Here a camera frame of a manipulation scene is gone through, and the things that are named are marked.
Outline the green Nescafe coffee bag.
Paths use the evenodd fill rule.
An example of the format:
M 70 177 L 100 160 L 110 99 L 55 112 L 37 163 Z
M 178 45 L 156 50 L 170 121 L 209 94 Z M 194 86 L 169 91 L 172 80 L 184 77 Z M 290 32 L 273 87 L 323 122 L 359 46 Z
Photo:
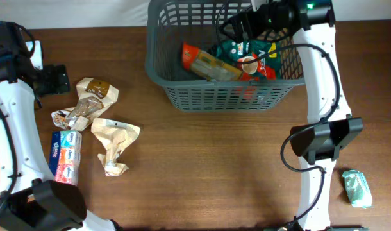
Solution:
M 276 43 L 261 40 L 242 43 L 225 40 L 221 47 L 214 45 L 208 50 L 208 53 L 243 71 L 240 81 L 276 80 L 281 79 L 281 55 L 277 53 L 251 64 L 239 64 L 239 62 L 248 62 L 260 58 L 276 48 Z

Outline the orange spaghetti pasta packet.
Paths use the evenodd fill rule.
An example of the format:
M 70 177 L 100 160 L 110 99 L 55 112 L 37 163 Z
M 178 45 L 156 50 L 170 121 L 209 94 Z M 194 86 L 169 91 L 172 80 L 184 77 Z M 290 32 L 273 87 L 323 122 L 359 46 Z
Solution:
M 256 80 L 253 73 L 258 68 L 256 64 L 230 64 L 187 43 L 182 44 L 181 63 L 185 70 L 212 83 Z

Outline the grey plastic basket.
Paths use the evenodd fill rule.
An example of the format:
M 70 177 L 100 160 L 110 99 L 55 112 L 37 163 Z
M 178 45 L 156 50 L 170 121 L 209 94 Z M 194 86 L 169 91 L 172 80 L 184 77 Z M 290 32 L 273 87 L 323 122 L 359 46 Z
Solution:
M 204 51 L 216 42 L 216 18 L 229 19 L 250 1 L 154 0 L 148 6 L 146 73 L 163 87 L 171 103 L 185 112 L 264 111 L 275 107 L 294 87 L 304 85 L 296 49 L 278 53 L 277 80 L 216 82 L 181 64 L 184 42 Z

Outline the small light green packet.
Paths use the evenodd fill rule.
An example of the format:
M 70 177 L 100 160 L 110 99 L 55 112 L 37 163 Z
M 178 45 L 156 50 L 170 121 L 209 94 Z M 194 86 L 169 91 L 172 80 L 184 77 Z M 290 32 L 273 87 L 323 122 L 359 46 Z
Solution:
M 343 172 L 342 178 L 350 204 L 355 208 L 371 208 L 372 194 L 365 175 L 361 171 L 348 170 Z

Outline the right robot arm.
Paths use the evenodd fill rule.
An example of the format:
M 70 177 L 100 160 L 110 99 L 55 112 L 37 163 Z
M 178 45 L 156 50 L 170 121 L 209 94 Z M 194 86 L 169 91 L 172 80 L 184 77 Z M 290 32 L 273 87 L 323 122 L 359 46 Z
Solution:
M 217 27 L 240 43 L 285 29 L 303 67 L 308 123 L 295 126 L 280 149 L 284 165 L 301 175 L 299 208 L 281 230 L 331 230 L 329 192 L 340 151 L 362 130 L 342 90 L 331 1 L 252 1 L 251 7 Z

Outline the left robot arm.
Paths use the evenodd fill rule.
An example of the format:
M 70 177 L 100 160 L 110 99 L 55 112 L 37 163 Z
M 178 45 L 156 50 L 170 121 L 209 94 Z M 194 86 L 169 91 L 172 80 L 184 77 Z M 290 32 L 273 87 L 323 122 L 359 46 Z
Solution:
M 66 68 L 42 63 L 40 42 L 0 21 L 0 227 L 5 230 L 118 230 L 87 208 L 80 190 L 57 182 L 35 120 L 40 97 L 70 89 Z

